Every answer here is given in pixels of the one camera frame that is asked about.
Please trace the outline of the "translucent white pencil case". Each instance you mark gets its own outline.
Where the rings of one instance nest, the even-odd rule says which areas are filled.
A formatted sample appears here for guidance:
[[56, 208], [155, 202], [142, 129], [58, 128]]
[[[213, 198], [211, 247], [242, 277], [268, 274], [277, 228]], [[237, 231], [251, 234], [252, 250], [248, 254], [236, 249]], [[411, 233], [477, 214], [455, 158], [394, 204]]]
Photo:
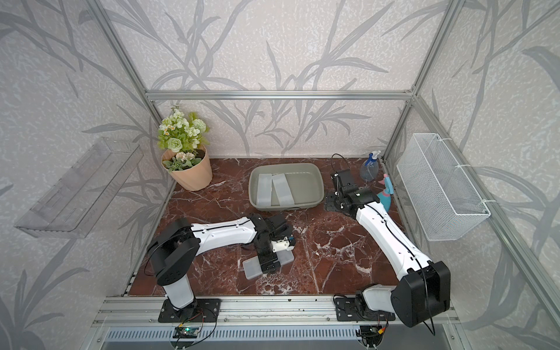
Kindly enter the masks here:
[[270, 207], [272, 200], [272, 174], [259, 174], [256, 204], [259, 208]]

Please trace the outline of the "grey-green plastic storage box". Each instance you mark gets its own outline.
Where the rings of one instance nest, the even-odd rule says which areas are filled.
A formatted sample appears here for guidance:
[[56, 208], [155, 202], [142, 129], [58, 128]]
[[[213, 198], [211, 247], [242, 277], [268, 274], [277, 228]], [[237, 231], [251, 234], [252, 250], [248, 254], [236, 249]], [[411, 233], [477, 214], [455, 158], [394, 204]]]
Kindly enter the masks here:
[[249, 202], [261, 211], [307, 209], [325, 199], [321, 172], [312, 163], [258, 166], [249, 177]]

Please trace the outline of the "translucent pencil case front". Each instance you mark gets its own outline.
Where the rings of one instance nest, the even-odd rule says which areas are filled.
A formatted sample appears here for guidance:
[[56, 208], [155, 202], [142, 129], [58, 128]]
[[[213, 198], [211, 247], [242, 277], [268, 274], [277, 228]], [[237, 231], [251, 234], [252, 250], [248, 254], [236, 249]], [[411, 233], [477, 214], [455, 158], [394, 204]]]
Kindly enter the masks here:
[[248, 280], [251, 280], [260, 277], [263, 274], [274, 274], [279, 271], [282, 266], [290, 264], [294, 260], [295, 257], [293, 253], [291, 251], [284, 250], [272, 254], [272, 261], [266, 262], [263, 268], [260, 263], [260, 258], [258, 256], [254, 256], [243, 262], [245, 277]]

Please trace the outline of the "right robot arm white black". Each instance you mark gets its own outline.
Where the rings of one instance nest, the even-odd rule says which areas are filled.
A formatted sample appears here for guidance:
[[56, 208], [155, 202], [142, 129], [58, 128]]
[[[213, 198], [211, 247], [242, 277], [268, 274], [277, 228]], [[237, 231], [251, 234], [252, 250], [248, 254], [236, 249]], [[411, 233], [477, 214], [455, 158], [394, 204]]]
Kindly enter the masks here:
[[348, 169], [333, 172], [331, 179], [334, 191], [326, 198], [326, 209], [345, 214], [366, 229], [398, 278], [394, 287], [374, 284], [359, 291], [354, 297], [357, 316], [372, 320], [393, 314], [412, 328], [448, 311], [451, 272], [444, 262], [433, 262], [418, 249], [390, 217], [390, 178], [381, 181], [386, 195], [359, 188]]

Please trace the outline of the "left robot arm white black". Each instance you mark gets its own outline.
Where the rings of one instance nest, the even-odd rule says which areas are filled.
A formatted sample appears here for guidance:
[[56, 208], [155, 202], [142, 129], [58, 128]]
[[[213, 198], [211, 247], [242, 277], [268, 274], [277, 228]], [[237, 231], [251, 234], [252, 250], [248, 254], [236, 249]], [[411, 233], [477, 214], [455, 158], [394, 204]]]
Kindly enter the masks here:
[[247, 279], [273, 274], [294, 261], [293, 226], [281, 215], [251, 214], [222, 223], [190, 223], [182, 218], [151, 241], [147, 255], [157, 284], [175, 311], [192, 309], [195, 295], [187, 277], [196, 257], [231, 245], [252, 245], [256, 255], [243, 262]]

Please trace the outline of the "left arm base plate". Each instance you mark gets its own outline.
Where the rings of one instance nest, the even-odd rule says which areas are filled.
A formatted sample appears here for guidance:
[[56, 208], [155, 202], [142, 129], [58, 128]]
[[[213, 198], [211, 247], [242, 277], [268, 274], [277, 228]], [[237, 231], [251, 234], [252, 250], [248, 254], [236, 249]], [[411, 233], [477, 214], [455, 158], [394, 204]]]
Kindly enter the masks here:
[[172, 305], [167, 298], [161, 307], [159, 323], [216, 322], [220, 313], [221, 300], [218, 298], [194, 299], [184, 308]]

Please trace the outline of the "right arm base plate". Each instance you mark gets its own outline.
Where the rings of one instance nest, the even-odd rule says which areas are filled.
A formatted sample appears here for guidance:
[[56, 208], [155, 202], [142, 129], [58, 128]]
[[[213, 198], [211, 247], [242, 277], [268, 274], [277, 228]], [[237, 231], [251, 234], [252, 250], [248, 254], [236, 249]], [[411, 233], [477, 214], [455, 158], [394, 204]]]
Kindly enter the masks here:
[[334, 295], [332, 301], [335, 306], [336, 319], [339, 322], [392, 322], [396, 320], [394, 313], [370, 310], [360, 295], [352, 297]]

